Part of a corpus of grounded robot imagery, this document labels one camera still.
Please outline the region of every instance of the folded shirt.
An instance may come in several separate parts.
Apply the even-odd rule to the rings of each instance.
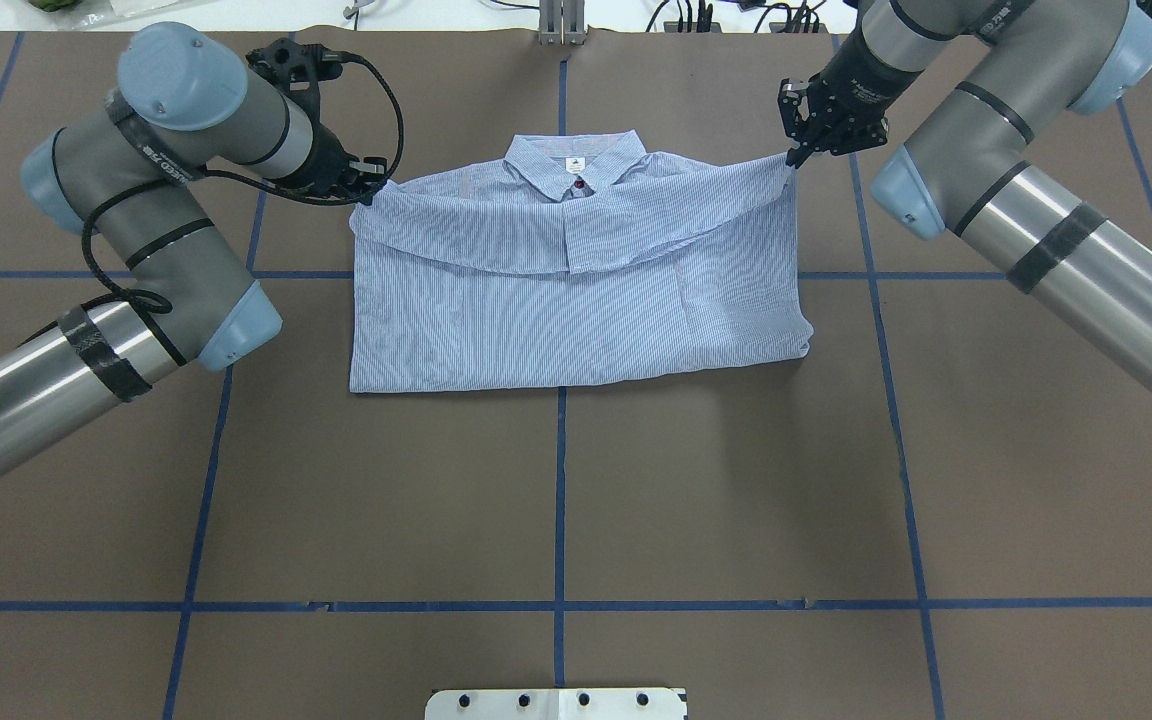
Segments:
[[[358,205],[351,392],[588,386],[808,353],[795,174],[517,136]]]

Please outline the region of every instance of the green object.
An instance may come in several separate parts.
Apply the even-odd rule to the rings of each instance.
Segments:
[[[78,0],[29,0],[29,3],[44,13],[55,13],[70,5],[77,5]]]

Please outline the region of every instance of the light blue joint cap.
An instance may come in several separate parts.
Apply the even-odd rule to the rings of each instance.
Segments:
[[[1069,106],[1075,113],[1093,115],[1108,108],[1152,68],[1152,18],[1134,1],[1129,5],[1123,31],[1119,32],[1101,71],[1096,74],[1083,96]]]
[[[154,23],[118,60],[118,88],[137,114],[168,129],[222,123],[247,97],[247,63],[182,23]]]
[[[65,192],[60,190],[60,181],[56,179],[55,149],[56,137],[60,131],[55,131],[41,145],[33,149],[24,162],[20,164],[20,185],[24,187],[24,194],[29,200],[41,210],[41,213],[60,225],[61,229],[74,234],[82,234],[83,219],[78,213],[74,213],[73,206],[65,199]]]
[[[229,311],[225,323],[220,323],[214,336],[202,348],[198,361],[212,373],[219,372],[273,340],[282,328],[282,316],[262,290],[260,283],[252,282],[238,304]]]
[[[932,240],[945,232],[941,211],[937,210],[932,192],[927,190],[927,183],[923,182],[922,173],[915,167],[904,145],[897,147],[890,160],[878,172],[869,192],[882,210],[887,210],[890,217],[896,218],[897,222],[916,236]]]

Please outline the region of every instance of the shirt collar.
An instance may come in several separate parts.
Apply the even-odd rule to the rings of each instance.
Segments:
[[[643,141],[639,141],[638,132],[570,137],[517,135],[509,143],[509,151],[503,156],[503,160],[509,167],[518,170],[521,176],[545,197],[551,200],[561,200],[563,192],[567,192],[567,188],[571,187],[577,174],[568,173],[561,164],[550,158],[548,152],[541,150],[541,143],[570,143],[571,154],[579,156],[582,152],[586,152],[586,150],[581,149],[582,142],[599,141],[611,142],[611,145],[591,158],[586,162],[585,169],[577,174],[584,179],[585,184],[593,188],[594,192],[601,192],[616,184],[626,176],[628,169],[649,153],[643,146]]]

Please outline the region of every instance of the white bracket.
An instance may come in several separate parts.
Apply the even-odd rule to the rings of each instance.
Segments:
[[[540,45],[585,44],[585,0],[538,0]]]
[[[442,691],[429,698],[425,720],[687,720],[677,688]]]

